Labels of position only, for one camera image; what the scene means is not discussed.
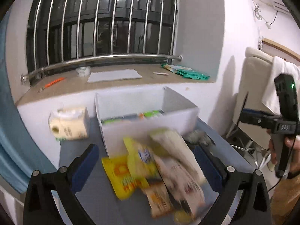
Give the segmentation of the orange sleeve forearm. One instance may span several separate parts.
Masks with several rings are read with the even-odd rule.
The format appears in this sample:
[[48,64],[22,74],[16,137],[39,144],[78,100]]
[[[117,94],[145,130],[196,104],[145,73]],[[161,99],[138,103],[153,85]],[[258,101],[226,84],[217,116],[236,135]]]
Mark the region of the orange sleeve forearm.
[[275,187],[271,198],[273,224],[283,224],[299,199],[299,175],[284,179]]

